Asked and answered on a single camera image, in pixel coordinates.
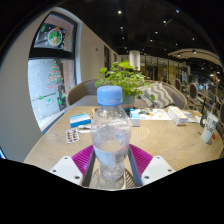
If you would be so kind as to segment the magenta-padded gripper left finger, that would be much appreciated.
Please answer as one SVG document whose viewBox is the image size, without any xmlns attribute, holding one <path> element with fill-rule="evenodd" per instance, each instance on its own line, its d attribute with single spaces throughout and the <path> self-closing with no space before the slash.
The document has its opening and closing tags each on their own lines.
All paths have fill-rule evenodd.
<svg viewBox="0 0 224 224">
<path fill-rule="evenodd" d="M 63 156 L 50 169 L 50 173 L 76 185 L 88 187 L 91 182 L 95 158 L 93 146 L 90 145 L 72 157 Z"/>
</svg>

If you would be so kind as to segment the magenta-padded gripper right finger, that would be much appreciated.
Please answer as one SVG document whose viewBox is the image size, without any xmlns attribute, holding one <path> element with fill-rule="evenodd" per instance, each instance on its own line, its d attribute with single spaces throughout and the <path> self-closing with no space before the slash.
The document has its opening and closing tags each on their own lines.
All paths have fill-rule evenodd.
<svg viewBox="0 0 224 224">
<path fill-rule="evenodd" d="M 162 156 L 152 156 L 134 145 L 129 145 L 128 157 L 136 187 L 145 186 L 175 172 Z"/>
</svg>

